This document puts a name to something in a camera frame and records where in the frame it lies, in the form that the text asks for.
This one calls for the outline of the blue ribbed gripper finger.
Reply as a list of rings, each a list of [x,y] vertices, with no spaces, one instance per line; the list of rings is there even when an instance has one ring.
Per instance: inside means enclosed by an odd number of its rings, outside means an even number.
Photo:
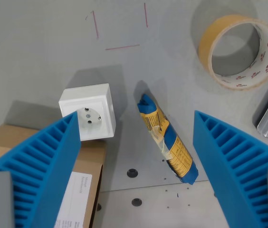
[[[52,228],[81,148],[73,112],[0,157],[11,175],[16,228]]]
[[[193,146],[231,228],[268,228],[268,145],[195,111]]]

